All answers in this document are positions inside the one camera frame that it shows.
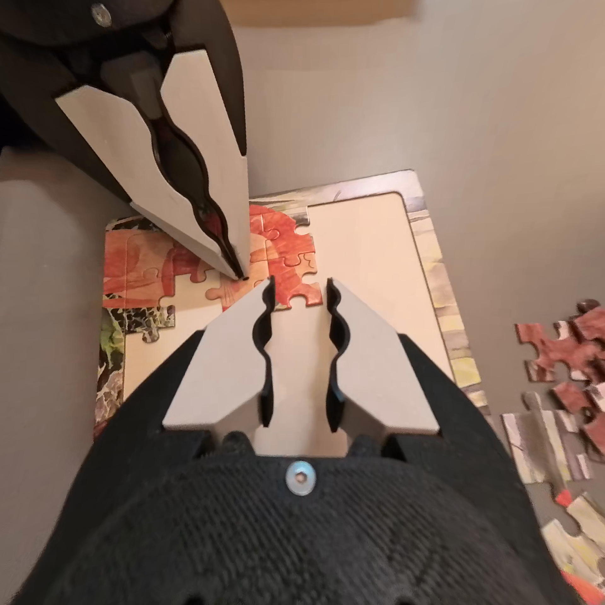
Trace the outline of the pile of loose puzzle pieces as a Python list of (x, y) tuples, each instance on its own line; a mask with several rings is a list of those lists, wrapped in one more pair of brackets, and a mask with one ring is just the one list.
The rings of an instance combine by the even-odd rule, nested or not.
[(604, 604), (604, 510), (587, 493), (574, 496), (569, 486), (592, 478), (590, 452), (604, 462), (604, 306), (585, 299), (577, 310), (554, 324), (556, 338), (538, 323), (516, 325), (520, 344), (536, 352), (525, 362), (531, 382), (556, 382), (559, 364), (569, 377), (550, 391), (554, 410), (530, 391), (522, 396), (526, 412), (503, 414), (502, 421), (521, 482), (547, 484), (578, 527), (575, 535), (556, 519), (542, 527), (557, 568), (583, 604)]

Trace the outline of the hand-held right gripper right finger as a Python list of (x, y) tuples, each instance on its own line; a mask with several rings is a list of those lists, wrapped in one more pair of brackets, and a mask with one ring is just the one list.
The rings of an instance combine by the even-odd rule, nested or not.
[(330, 363), (326, 416), (332, 433), (379, 445), (391, 435), (437, 435), (439, 424), (399, 334), (335, 278), (327, 280)]

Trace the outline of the printed frame puzzle tray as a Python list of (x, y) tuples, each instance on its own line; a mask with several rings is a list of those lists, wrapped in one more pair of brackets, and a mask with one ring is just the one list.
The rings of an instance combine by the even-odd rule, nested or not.
[[(275, 310), (268, 344), (274, 371), (274, 416), (256, 432), (264, 453), (334, 453), (344, 443), (326, 420), (326, 388), (335, 348), (329, 339), (326, 282), (335, 277), (399, 333), (407, 333), (454, 380), (479, 411), (491, 412), (470, 350), (441, 248), (413, 171), (345, 181), (253, 200), (251, 206), (283, 212), (298, 233), (309, 233), (322, 304)], [(221, 312), (209, 307), (178, 310), (176, 326), (159, 331), (147, 344), (125, 336), (123, 351), (110, 353), (100, 341), (94, 438), (126, 398), (193, 331)]]

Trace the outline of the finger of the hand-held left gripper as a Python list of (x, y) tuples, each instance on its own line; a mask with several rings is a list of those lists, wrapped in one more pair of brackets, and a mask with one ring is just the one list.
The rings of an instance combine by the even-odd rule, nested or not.
[(215, 241), (195, 220), (192, 204), (162, 175), (152, 135), (135, 106), (90, 86), (56, 99), (69, 121), (131, 197), (133, 207), (203, 260), (231, 277)]
[(247, 159), (240, 153), (207, 52), (174, 55), (160, 93), (174, 125), (201, 154), (209, 197), (226, 220), (223, 235), (247, 276), (251, 245)]

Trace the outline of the assembled lion puzzle section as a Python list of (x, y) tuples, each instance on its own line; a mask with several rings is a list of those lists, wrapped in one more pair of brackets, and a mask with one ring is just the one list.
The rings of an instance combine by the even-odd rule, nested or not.
[(110, 223), (105, 233), (101, 345), (123, 351), (125, 336), (138, 333), (147, 344), (161, 329), (176, 326), (178, 310), (209, 307), (227, 310), (254, 286), (272, 277), (275, 309), (291, 308), (303, 297), (306, 306), (322, 304), (309, 233), (298, 233), (295, 219), (283, 212), (252, 205), (249, 211), (249, 276), (236, 280), (211, 269), (173, 237), (142, 216)]

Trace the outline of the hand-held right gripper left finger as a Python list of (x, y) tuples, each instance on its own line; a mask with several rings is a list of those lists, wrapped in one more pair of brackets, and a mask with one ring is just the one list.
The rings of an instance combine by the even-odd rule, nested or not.
[(271, 359), (275, 278), (269, 277), (203, 330), (163, 428), (200, 429), (216, 442), (240, 431), (267, 428), (274, 415)]

